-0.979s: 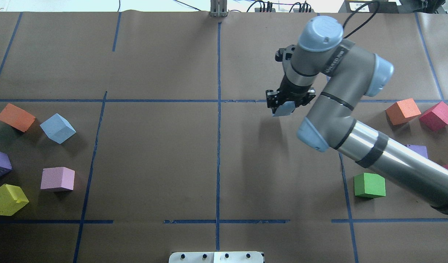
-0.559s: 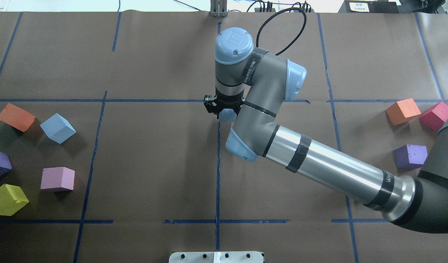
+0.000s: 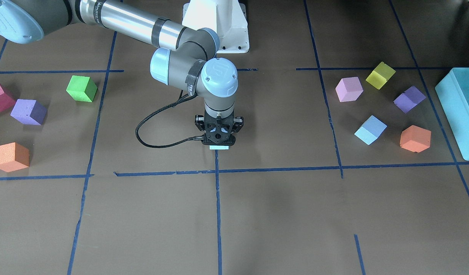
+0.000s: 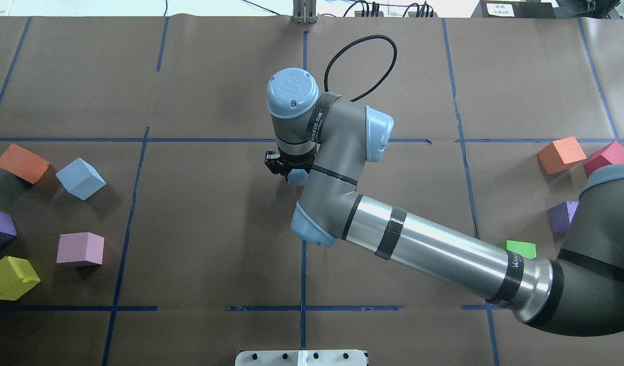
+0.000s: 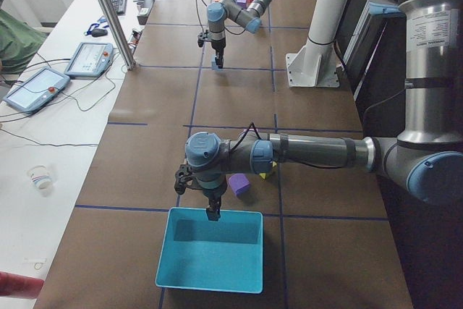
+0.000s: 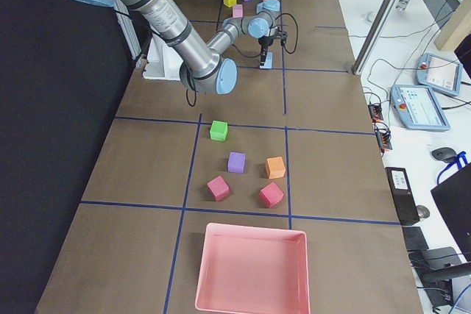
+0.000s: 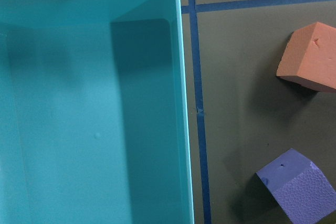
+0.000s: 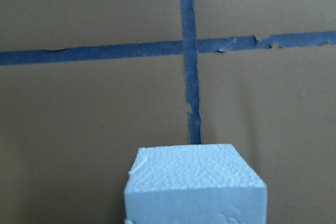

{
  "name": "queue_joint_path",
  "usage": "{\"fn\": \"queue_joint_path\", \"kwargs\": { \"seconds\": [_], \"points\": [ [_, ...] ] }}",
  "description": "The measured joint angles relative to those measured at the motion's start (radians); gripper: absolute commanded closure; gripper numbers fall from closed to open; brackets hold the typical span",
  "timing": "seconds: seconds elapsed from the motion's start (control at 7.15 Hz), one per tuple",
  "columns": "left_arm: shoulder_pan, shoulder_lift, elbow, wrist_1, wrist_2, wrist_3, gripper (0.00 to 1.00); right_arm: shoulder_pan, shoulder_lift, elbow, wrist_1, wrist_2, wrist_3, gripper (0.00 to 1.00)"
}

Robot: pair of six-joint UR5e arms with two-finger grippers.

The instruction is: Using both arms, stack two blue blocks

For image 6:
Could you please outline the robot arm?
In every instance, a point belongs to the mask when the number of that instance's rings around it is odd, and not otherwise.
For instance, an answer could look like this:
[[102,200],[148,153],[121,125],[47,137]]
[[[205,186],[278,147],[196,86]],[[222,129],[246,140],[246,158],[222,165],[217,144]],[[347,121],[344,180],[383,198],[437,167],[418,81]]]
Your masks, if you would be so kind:
[[[101,7],[112,7],[114,0],[75,0]],[[242,35],[258,39],[261,61],[280,33],[277,20],[280,2],[265,0],[256,15],[228,18],[223,27],[205,42],[173,0],[121,0],[129,10],[147,20],[157,36],[182,58],[180,81],[195,93],[230,93],[236,86],[237,67],[222,54]]]

